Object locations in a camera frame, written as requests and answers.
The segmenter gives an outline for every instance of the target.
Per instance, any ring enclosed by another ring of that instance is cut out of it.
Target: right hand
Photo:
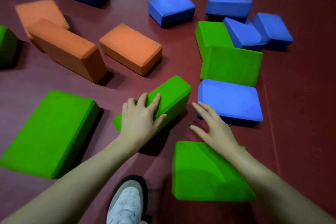
[[[223,157],[228,157],[233,151],[240,148],[229,125],[222,121],[215,109],[211,106],[200,101],[198,103],[199,105],[196,103],[192,105],[208,124],[209,132],[206,133],[203,129],[195,125],[191,125],[190,129],[198,134],[212,149]]]

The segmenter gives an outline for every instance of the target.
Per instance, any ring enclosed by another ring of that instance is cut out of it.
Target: red floor
[[[112,124],[130,97],[150,92],[174,75],[186,80],[197,100],[201,58],[194,30],[205,19],[207,0],[196,5],[192,22],[161,29],[148,15],[148,0],[111,0],[97,9],[72,0],[55,0],[74,31],[98,44],[98,39],[120,23],[159,42],[163,60],[147,77],[132,72],[107,55],[103,58],[114,77],[98,86],[51,61],[28,39],[14,5],[36,0],[0,0],[0,25],[26,41],[15,69],[0,71],[0,154],[49,90],[62,90],[94,99],[105,109],[84,159],[109,144],[118,132]],[[277,13],[294,43],[288,52],[265,51],[257,90],[264,121],[258,128],[232,126],[242,145],[305,196],[336,217],[336,148],[334,133],[335,0],[253,0],[257,12]],[[258,206],[177,201],[170,192],[173,146],[179,140],[200,140],[188,129],[196,118],[191,105],[169,134],[136,154],[112,177],[81,223],[104,223],[105,206],[114,186],[125,175],[148,181],[149,209],[154,223],[270,223]],[[0,220],[27,203],[54,181],[0,169]]]

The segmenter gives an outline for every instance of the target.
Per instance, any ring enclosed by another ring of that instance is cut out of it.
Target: foot
[[[147,196],[146,182],[142,177],[125,177],[113,192],[106,223],[139,224],[147,208]]]

